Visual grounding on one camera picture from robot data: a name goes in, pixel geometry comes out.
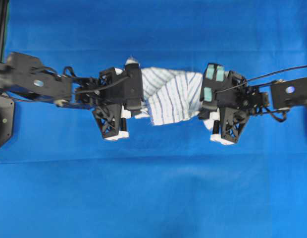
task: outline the wire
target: wire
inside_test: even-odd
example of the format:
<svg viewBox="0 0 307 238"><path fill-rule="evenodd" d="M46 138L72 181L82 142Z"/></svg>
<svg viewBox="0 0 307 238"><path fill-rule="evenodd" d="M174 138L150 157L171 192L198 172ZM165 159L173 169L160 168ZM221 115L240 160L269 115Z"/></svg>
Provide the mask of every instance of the wire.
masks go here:
<svg viewBox="0 0 307 238"><path fill-rule="evenodd" d="M269 110L268 108L265 108L265 109L278 122L284 122L287 119L287 112L288 112L288 110L282 111L283 118L278 118L271 110Z"/></svg>
<svg viewBox="0 0 307 238"><path fill-rule="evenodd" d="M247 80L246 82L241 83L241 84L239 84L239 85L236 85L236 86L233 86L233 87L230 87L230 88L226 88L226 89L217 91L217 92L215 92L215 93L216 93L216 94L217 94L217 93L223 93L223 92L226 92L226 91L228 91L228 90L231 90L231 89L234 89L234 88L238 88L238 87L240 87L240 86L242 86L242 85L244 85L244 84L247 84L248 82L255 81L255 80L257 80L257 79L266 78L266 77L269 77L269 76L272 76L272 75L275 75L275 74L279 74L279 73L283 73L283 72L287 72L287 71L291 71L291 70L296 70L296 69L301 69L301 68L307 68L307 65L297 66L297 67L293 67L293 68L287 68L287 69L283 69L283 70L276 71L276 72L273 72L273 73L268 73L268 74L265 74L265 75L262 75L262 76L259 76L259 77L256 77L256 78L249 79L249 80Z"/></svg>
<svg viewBox="0 0 307 238"><path fill-rule="evenodd" d="M41 73L41 72L43 72L43 71L45 71L45 70L46 70L46 71L51 71L51 72L53 72L54 77L57 78L57 76L58 76L57 71L54 70L54 69L51 68L51 67L46 67L46 66L42 66L42 67L39 67L39 68L36 68L36 69L32 69L32 70L30 71L30 73L36 74L36 73Z"/></svg>
<svg viewBox="0 0 307 238"><path fill-rule="evenodd" d="M98 88L95 88L95 89L90 89L90 90L82 90L82 91L79 91L79 92L76 92L74 93L75 95L78 95L78 94L83 94L83 93L94 93L95 91L100 91L100 90L105 90L105 89L108 89L108 88L111 88L121 82L123 82L124 80L128 79L129 77L126 76L126 77L123 77L121 79L119 79L118 81L114 82L114 83L111 83L107 86L102 86L102 87L98 87Z"/></svg>

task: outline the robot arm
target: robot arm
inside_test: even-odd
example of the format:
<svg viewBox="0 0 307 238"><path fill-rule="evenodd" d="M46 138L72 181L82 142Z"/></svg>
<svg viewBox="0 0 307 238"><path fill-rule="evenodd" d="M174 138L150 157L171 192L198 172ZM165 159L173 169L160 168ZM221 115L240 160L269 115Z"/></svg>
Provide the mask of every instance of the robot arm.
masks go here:
<svg viewBox="0 0 307 238"><path fill-rule="evenodd" d="M226 76L223 72L223 66L211 63L203 75L200 96L202 109L198 116L208 129L213 128L212 141L224 145L237 143L251 116L270 114L278 122L284 122L291 107L307 107L307 78L248 86L248 81L240 74L230 71ZM268 93L260 92L260 88L268 86L271 90L274 111L268 108L270 106ZM275 113L281 113L283 117L278 118Z"/></svg>

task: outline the black cable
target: black cable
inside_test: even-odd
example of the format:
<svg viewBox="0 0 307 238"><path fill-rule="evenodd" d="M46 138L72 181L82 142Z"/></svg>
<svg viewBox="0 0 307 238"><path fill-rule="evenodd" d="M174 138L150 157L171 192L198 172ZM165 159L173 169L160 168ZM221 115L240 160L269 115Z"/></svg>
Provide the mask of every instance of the black cable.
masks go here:
<svg viewBox="0 0 307 238"><path fill-rule="evenodd" d="M268 108L265 108L265 109L278 122L284 122L287 119L287 112L288 112L288 110L282 111L283 118L278 118L278 117L276 117L276 115L271 110L269 110Z"/></svg>
<svg viewBox="0 0 307 238"><path fill-rule="evenodd" d="M73 68L70 67L70 66L65 67L65 68L63 69L63 73L62 73L62 74L63 74L64 76L67 76L67 77L74 77L74 78L77 78L77 76L76 76L75 73L74 73Z"/></svg>
<svg viewBox="0 0 307 238"><path fill-rule="evenodd" d="M95 89L89 89L89 90L82 90L82 91L76 92L75 95L83 94L83 93L94 93L95 91L105 90L105 89L111 88L111 87L123 82L124 80L126 80L128 78L129 78L128 76L125 76L125 77L119 79L118 81L111 83L107 86L102 86L102 87L98 87L98 88L95 88Z"/></svg>
<svg viewBox="0 0 307 238"><path fill-rule="evenodd" d="M46 67L46 66L42 66L42 67L39 67L39 68L32 69L32 70L30 70L30 73L36 74L36 73L41 73L41 72L43 72L43 71L45 71L45 70L46 70L46 71L51 71L51 72L53 72L54 77L57 78L57 76L58 76L57 71L54 70L54 69L51 68L51 67Z"/></svg>
<svg viewBox="0 0 307 238"><path fill-rule="evenodd" d="M239 85L236 85L236 86L233 86L233 87L230 87L230 88L226 88L226 89L217 91L215 93L223 93L223 92L226 92L228 90L231 90L231 89L234 89L234 88L238 88L238 87L240 87L240 86L242 86L244 84L247 84L248 82L255 81L257 79L266 78L266 77L269 77L269 76L272 76L272 75L275 75L275 74L279 74L279 73L283 73L283 72L287 72L287 71L291 71L291 70L295 70L295 69L301 69L301 68L307 68L307 65L297 66L297 67L293 67L293 68L287 68L287 69L283 69L283 70L276 71L276 72L273 72L273 73L268 73L268 74L265 74L265 75L262 75L262 76L259 76L259 77L256 77L256 78L249 79L246 82L241 83Z"/></svg>

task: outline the black plastic part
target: black plastic part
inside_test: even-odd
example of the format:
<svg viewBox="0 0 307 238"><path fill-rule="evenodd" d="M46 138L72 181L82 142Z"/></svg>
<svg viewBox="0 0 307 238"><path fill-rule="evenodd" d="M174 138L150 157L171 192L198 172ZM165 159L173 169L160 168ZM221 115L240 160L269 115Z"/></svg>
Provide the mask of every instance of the black plastic part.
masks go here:
<svg viewBox="0 0 307 238"><path fill-rule="evenodd" d="M0 62L2 62L5 44L5 29L8 2L8 0L0 0Z"/></svg>
<svg viewBox="0 0 307 238"><path fill-rule="evenodd" d="M92 112L103 138L109 138L119 134L121 110L121 105L111 104L96 107Z"/></svg>
<svg viewBox="0 0 307 238"><path fill-rule="evenodd" d="M120 130L127 131L126 118L121 118L121 120L120 120Z"/></svg>
<svg viewBox="0 0 307 238"><path fill-rule="evenodd" d="M0 63L0 88L30 100L71 100L72 79L58 76L43 66L37 57L11 53Z"/></svg>
<svg viewBox="0 0 307 238"><path fill-rule="evenodd" d="M142 72L139 65L137 63L128 64L119 75L116 74L115 68L100 72L100 80L108 85L126 76L128 76L128 79L115 85L115 87L100 91L100 97L112 103L122 104L126 110L139 111L141 101L144 99Z"/></svg>
<svg viewBox="0 0 307 238"><path fill-rule="evenodd" d="M237 143L249 116L233 108L220 108L221 138Z"/></svg>
<svg viewBox="0 0 307 238"><path fill-rule="evenodd" d="M212 134L219 134L219 129L220 129L220 121L215 120L213 124L213 132Z"/></svg>
<svg viewBox="0 0 307 238"><path fill-rule="evenodd" d="M0 147L12 137L14 108L15 103L11 99L0 97Z"/></svg>
<svg viewBox="0 0 307 238"><path fill-rule="evenodd" d="M275 83L270 89L274 109L307 106L307 78Z"/></svg>

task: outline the blue stripe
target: blue stripe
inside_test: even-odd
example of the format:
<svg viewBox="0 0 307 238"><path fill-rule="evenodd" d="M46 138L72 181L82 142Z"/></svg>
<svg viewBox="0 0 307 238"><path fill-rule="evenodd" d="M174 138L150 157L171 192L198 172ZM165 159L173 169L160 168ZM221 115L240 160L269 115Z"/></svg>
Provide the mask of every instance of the blue stripe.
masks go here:
<svg viewBox="0 0 307 238"><path fill-rule="evenodd" d="M176 74L174 74L173 72L171 72L170 69L167 69L169 73L171 73L174 77L177 76Z"/></svg>
<svg viewBox="0 0 307 238"><path fill-rule="evenodd" d="M156 95L157 95L157 98L158 98L158 101L159 101L159 104L160 104L160 107L161 107L161 119L162 119L162 123L164 124L164 119L163 119L163 108L162 108L161 100L160 100L160 97L159 97L158 93L157 93Z"/></svg>
<svg viewBox="0 0 307 238"><path fill-rule="evenodd" d="M183 104L182 104L182 100L181 100L181 97L180 97L180 92L179 92L179 87L178 87L178 82L177 82L177 80L175 80L175 86L176 86L176 88L177 88L179 100L180 100L180 103L181 103L182 116L183 116L183 118L184 118L184 112L183 112L184 109L183 109Z"/></svg>
<svg viewBox="0 0 307 238"><path fill-rule="evenodd" d="M160 76L158 74L156 74L152 68L150 68L150 70L158 79L160 79L164 83L166 82L165 80L163 80L163 78L160 78Z"/></svg>
<svg viewBox="0 0 307 238"><path fill-rule="evenodd" d="M183 93L183 99L184 99L184 102L183 103L185 103L185 105L184 106L186 106L186 104L187 104L187 99L186 99L186 97L185 97L185 87L184 87L184 80L182 80L183 78L181 77L180 78L181 79L181 85L182 85L182 93Z"/></svg>
<svg viewBox="0 0 307 238"><path fill-rule="evenodd" d="M191 94L191 92L192 92L192 90L194 89L194 87L191 87L190 88L190 91L189 91L189 93L188 93L188 96L190 96L190 94Z"/></svg>
<svg viewBox="0 0 307 238"><path fill-rule="evenodd" d="M175 119L174 119L174 107L173 107L173 103L172 103L172 101L171 101L171 97L170 97L170 94L169 94L168 84L166 84L165 88L166 88L166 90L167 90L167 95L168 95L168 98L169 98L170 103L171 103L171 108L172 108L172 119L173 119L173 122L175 122Z"/></svg>
<svg viewBox="0 0 307 238"><path fill-rule="evenodd" d="M187 83L187 88L188 88L188 76L187 76L187 73L185 73L185 81Z"/></svg>
<svg viewBox="0 0 307 238"><path fill-rule="evenodd" d="M198 89L201 87L201 85L202 85L202 80L201 80L200 84L198 85L198 87L195 89L195 92L193 94L192 100L189 103L189 107L191 106L191 103L192 103L193 99L195 98L195 96L196 96L196 94L198 92Z"/></svg>
<svg viewBox="0 0 307 238"><path fill-rule="evenodd" d="M149 80L148 78L143 74L143 76L146 78L147 82L152 86L154 87L156 90L158 89L156 86L154 86Z"/></svg>
<svg viewBox="0 0 307 238"><path fill-rule="evenodd" d="M193 77L190 79L189 84L192 82L192 80L194 79L194 77L195 77L196 74L197 74L197 73L194 73Z"/></svg>
<svg viewBox="0 0 307 238"><path fill-rule="evenodd" d="M149 103L148 100L146 101L146 106L148 108L150 120L152 121L152 123L154 123L153 111L152 111L152 108L151 108L150 103Z"/></svg>

